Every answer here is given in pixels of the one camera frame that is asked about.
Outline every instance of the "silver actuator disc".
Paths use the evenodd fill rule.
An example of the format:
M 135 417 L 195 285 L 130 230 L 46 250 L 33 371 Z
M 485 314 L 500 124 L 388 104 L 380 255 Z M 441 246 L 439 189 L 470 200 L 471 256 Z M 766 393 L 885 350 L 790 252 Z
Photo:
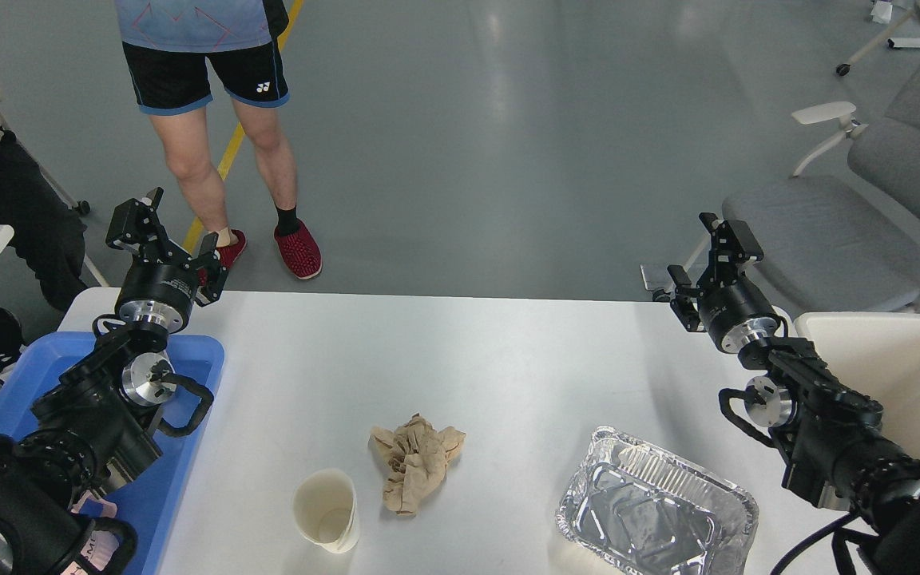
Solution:
M 173 365 L 165 353 L 142 353 L 123 369 L 123 393 L 137 405 L 161 405 L 176 393 L 176 384 L 161 382 L 172 374 Z
M 793 418 L 795 404 L 790 392 L 771 381 L 766 375 L 757 375 L 747 382 L 747 390 L 755 389 L 757 401 L 748 401 L 747 415 L 755 425 L 763 428 L 776 428 Z

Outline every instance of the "white bin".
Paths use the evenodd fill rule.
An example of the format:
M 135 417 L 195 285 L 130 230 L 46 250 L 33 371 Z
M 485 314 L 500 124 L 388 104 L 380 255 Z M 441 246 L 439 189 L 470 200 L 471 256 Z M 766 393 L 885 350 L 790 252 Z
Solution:
M 884 436 L 920 458 L 920 315 L 806 313 L 795 327 L 843 385 L 883 404 Z

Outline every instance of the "paper cup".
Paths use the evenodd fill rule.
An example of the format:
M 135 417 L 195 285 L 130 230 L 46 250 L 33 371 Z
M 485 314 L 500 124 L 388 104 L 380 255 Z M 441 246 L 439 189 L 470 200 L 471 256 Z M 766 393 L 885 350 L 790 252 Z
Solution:
M 357 491 L 350 476 L 337 469 L 319 470 L 293 494 L 296 528 L 315 545 L 346 553 L 357 545 Z

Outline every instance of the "black shorts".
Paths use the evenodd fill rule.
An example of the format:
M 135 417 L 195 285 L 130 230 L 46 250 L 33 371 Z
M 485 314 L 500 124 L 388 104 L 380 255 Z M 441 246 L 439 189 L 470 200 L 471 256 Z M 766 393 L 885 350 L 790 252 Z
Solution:
M 276 43 L 228 52 L 165 52 L 123 43 L 130 79 L 141 112 L 176 116 L 212 101 L 208 68 L 230 96 L 260 108 L 275 108 L 289 99 Z

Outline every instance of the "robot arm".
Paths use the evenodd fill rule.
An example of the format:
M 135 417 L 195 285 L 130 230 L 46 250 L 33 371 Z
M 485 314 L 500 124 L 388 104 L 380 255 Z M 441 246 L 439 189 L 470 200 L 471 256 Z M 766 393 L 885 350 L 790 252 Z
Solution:
M 813 343 L 776 334 L 784 321 L 745 276 L 763 258 L 748 226 L 713 214 L 701 221 L 712 236 L 708 269 L 692 285 L 682 267 L 669 266 L 669 304 L 687 331 L 708 331 L 716 348 L 764 371 L 743 391 L 720 391 L 723 415 L 779 452 L 784 488 L 812 506 L 849 510 L 876 532 L 834 529 L 841 573 L 853 572 L 841 557 L 849 541 L 876 575 L 920 575 L 920 461 L 880 434 L 882 405 L 840 383 Z M 744 402 L 750 422 L 733 400 Z
M 134 557 L 137 534 L 123 521 L 74 513 L 87 491 L 105 496 L 135 481 L 160 456 L 156 430 L 192 433 L 212 393 L 175 374 L 165 355 L 169 334 L 183 330 L 194 302 L 219 299 L 227 270 L 215 234 L 197 258 L 174 244 L 157 219 L 161 189 L 113 213 L 107 244 L 133 254 L 116 313 L 95 320 L 94 349 L 59 376 L 30 407 L 35 432 L 18 442 L 0 434 L 0 575 L 118 575 Z M 188 422 L 163 418 L 178 389 L 198 398 Z M 95 536 L 117 539 L 105 565 L 90 557 Z

